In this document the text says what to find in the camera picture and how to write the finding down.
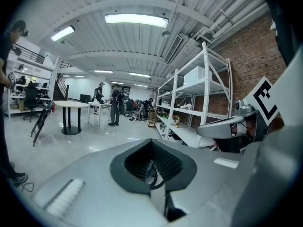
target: pipe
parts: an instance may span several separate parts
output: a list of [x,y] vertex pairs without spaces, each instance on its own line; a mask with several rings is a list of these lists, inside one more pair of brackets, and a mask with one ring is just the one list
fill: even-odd
[[[231,21],[235,24],[240,19],[242,19],[245,15],[249,14],[254,9],[258,8],[261,4],[263,4],[265,0],[253,0],[251,3],[249,3],[244,9],[242,9],[239,13],[237,13]],[[217,31],[213,38],[218,38],[221,34],[223,34],[226,30],[228,30],[233,24],[228,21],[219,31]]]
[[[245,3],[247,0],[236,0],[226,11],[226,16],[230,16],[233,14],[243,3]],[[209,29],[204,30],[202,35],[205,35],[206,33],[209,33],[216,29],[224,20],[226,19],[225,15],[221,14],[220,17],[213,23],[213,25],[210,26]]]
[[194,34],[193,39],[196,39],[203,32],[203,30],[205,30],[206,28],[208,28],[208,27],[203,26],[202,28],[200,28],[199,31]]
[[[235,28],[236,26],[238,26],[239,24],[241,24],[242,22],[244,22],[245,20],[249,19],[251,16],[253,16],[254,14],[258,13],[259,11],[265,9],[266,7],[268,7],[267,3],[263,3],[260,7],[256,8],[255,10],[251,11],[248,15],[246,15],[244,18],[240,19],[237,23],[235,23],[233,26],[231,26],[228,30],[225,31],[225,33],[227,33],[228,31],[230,31],[231,29]],[[213,43],[216,42],[219,38],[216,38],[213,40]]]

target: cap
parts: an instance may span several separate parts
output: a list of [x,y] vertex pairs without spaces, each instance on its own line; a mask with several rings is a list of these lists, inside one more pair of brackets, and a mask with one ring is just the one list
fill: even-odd
[[27,25],[24,20],[19,20],[16,23],[14,23],[11,28],[11,31],[16,31],[17,29],[22,31],[22,36],[26,37],[28,35]]

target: ceiling vent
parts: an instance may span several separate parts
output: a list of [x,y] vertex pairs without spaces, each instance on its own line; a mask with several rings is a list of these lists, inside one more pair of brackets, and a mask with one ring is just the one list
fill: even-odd
[[177,50],[177,48],[180,45],[180,43],[182,42],[182,40],[183,40],[183,38],[180,35],[176,36],[174,42],[171,44],[171,47],[170,47],[169,51],[167,52],[167,54],[164,58],[164,62],[166,64],[168,64],[169,60],[171,59],[171,57],[173,56],[173,54]]

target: metal railing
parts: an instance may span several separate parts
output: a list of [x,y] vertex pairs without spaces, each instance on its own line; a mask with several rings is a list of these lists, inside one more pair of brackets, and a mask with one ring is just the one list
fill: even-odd
[[27,59],[27,60],[30,60],[30,61],[35,61],[35,62],[38,62],[40,64],[43,64],[44,62],[44,59],[45,57],[42,56],[42,55],[39,55],[19,44],[15,44],[14,45],[15,48],[18,48],[20,51],[21,51],[21,54],[20,54],[20,58],[24,58],[24,59]]
[[72,64],[64,61],[64,60],[61,60],[61,63],[60,63],[60,67],[59,68],[68,68],[68,67],[74,67]]
[[60,73],[57,74],[57,85],[58,85],[62,95],[64,96],[65,100],[67,100],[68,90],[69,90],[70,85],[67,85],[67,86],[65,85]]

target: red brick wall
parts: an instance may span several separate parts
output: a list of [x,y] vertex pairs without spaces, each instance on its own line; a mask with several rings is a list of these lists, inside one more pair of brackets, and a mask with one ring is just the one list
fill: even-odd
[[[284,61],[276,45],[275,32],[270,30],[271,23],[271,16],[266,13],[213,49],[231,61],[233,110],[235,102],[243,99],[263,76],[274,84],[285,70]],[[228,72],[224,71],[219,75],[228,86]],[[203,97],[197,97],[195,109],[201,111],[202,106]],[[225,95],[210,95],[208,112],[226,114],[227,106]],[[200,117],[194,116],[192,127],[199,124]]]

